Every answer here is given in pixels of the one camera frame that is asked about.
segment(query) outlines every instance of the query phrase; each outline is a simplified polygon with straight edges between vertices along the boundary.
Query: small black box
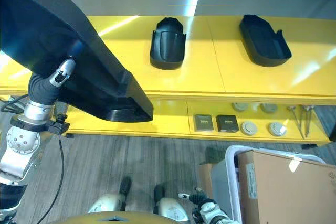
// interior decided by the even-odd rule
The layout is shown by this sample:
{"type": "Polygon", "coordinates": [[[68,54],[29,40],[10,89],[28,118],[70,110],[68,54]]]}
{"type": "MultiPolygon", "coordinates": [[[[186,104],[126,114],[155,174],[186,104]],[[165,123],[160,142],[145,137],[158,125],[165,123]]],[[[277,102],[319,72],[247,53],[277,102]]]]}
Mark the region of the small black box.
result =
{"type": "Polygon", "coordinates": [[[211,115],[195,115],[196,131],[213,131],[211,115]]]}
{"type": "Polygon", "coordinates": [[[239,130],[235,115],[218,115],[216,121],[219,132],[237,132],[239,130]]]}

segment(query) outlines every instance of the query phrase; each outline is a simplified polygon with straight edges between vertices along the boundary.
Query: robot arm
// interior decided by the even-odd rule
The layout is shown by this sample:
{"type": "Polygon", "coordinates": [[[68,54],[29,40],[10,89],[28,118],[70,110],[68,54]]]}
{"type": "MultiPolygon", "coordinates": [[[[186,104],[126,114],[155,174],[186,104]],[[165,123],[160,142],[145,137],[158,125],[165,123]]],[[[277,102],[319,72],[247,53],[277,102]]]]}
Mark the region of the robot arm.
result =
{"type": "Polygon", "coordinates": [[[59,89],[71,76],[75,61],[65,60],[49,77],[32,74],[30,101],[23,114],[13,116],[7,132],[7,147],[0,160],[0,223],[16,215],[27,185],[41,162],[52,133],[61,134],[69,124],[65,118],[52,120],[59,89]]]}
{"type": "Polygon", "coordinates": [[[227,214],[222,211],[213,199],[208,198],[207,194],[200,188],[195,188],[196,193],[178,194],[180,199],[187,199],[197,205],[193,211],[193,217],[196,224],[239,224],[231,220],[227,214]]]}

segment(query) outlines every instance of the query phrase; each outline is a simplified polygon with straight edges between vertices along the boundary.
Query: lower shelf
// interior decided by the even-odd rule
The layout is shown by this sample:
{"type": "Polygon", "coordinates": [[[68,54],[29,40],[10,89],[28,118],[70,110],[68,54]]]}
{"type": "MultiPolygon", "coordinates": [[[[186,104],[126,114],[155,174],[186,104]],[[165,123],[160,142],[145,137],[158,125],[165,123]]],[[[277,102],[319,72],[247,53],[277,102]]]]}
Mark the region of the lower shelf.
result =
{"type": "Polygon", "coordinates": [[[258,103],[249,104],[249,108],[244,112],[237,112],[233,109],[231,103],[222,102],[153,100],[152,103],[154,105],[154,120],[145,123],[108,122],[74,107],[70,107],[67,119],[67,122],[70,123],[70,128],[67,133],[249,142],[315,143],[318,145],[330,142],[314,112],[310,123],[309,136],[303,139],[296,125],[294,116],[292,112],[287,109],[286,105],[280,104],[278,105],[276,113],[267,114],[261,110],[258,103]],[[210,114],[212,116],[214,130],[212,132],[195,131],[195,114],[210,114]],[[254,136],[247,136],[241,131],[236,133],[219,132],[216,125],[216,115],[219,114],[236,115],[239,126],[244,121],[252,121],[257,125],[258,132],[254,136]],[[271,122],[284,124],[287,127],[287,133],[281,137],[271,135],[268,131],[268,125],[271,122]]]}

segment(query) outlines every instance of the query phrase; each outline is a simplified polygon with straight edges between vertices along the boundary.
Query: black curved panel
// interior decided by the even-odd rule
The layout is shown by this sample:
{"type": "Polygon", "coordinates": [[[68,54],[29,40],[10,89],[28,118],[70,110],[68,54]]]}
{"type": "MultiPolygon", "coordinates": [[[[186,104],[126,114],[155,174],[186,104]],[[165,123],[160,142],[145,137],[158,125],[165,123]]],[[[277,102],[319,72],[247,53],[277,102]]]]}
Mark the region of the black curved panel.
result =
{"type": "Polygon", "coordinates": [[[1,0],[2,50],[46,78],[67,58],[76,68],[59,100],[104,120],[144,122],[153,105],[71,0],[1,0]]]}
{"type": "Polygon", "coordinates": [[[176,18],[164,18],[153,31],[151,64],[161,69],[175,69],[184,60],[186,34],[176,18]]]}

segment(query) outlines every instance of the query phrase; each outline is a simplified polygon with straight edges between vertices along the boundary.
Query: white plastic bin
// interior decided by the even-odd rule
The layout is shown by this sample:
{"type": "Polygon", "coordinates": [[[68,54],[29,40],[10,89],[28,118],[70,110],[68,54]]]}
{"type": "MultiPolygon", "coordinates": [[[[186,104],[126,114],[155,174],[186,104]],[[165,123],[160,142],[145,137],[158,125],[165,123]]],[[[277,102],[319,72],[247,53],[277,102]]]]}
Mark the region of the white plastic bin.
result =
{"type": "Polygon", "coordinates": [[[270,152],[288,157],[300,157],[302,159],[308,159],[325,164],[325,162],[319,157],[309,154],[283,152],[263,148],[255,149],[242,145],[230,146],[226,150],[225,159],[213,167],[211,171],[211,179],[214,200],[231,219],[238,221],[239,223],[242,223],[242,213],[240,211],[239,184],[237,180],[234,159],[235,156],[237,156],[239,153],[250,150],[261,150],[264,152],[270,152]]]}

